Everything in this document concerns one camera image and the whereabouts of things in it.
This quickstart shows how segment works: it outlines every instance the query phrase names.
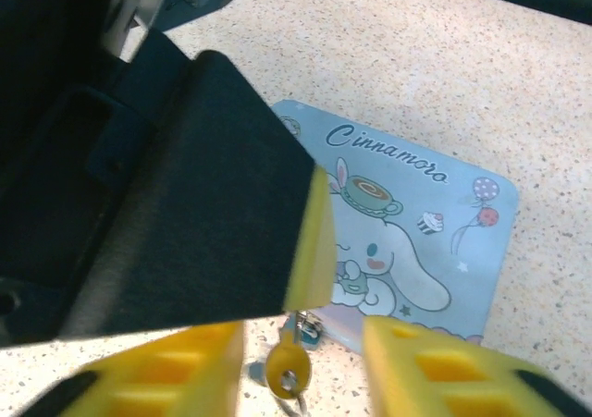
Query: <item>white rabbit ears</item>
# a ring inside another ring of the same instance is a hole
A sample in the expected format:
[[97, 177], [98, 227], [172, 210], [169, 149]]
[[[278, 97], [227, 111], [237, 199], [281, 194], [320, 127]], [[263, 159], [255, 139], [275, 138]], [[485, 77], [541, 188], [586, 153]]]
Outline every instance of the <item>white rabbit ears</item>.
[[341, 188], [345, 187], [345, 182], [348, 180], [348, 165], [345, 164], [343, 158], [340, 157], [337, 160], [337, 177], [328, 174], [328, 178], [331, 193], [340, 193]]

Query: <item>red balloon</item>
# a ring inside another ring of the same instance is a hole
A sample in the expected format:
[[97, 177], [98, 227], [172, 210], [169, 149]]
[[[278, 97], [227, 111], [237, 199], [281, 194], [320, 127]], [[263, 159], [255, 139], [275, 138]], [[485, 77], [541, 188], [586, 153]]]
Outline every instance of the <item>red balloon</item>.
[[498, 214], [498, 211], [491, 207], [484, 207], [477, 215], [477, 221], [479, 222], [479, 225], [484, 227], [495, 226], [499, 219], [500, 214]]

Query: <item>cupcake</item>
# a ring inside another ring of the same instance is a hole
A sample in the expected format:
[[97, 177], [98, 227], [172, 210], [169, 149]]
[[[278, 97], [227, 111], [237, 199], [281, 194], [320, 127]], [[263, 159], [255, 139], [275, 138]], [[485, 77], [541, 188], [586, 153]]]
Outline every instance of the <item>cupcake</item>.
[[421, 218], [417, 220], [417, 226], [426, 235], [441, 232], [444, 229], [444, 216], [442, 214], [424, 212]]

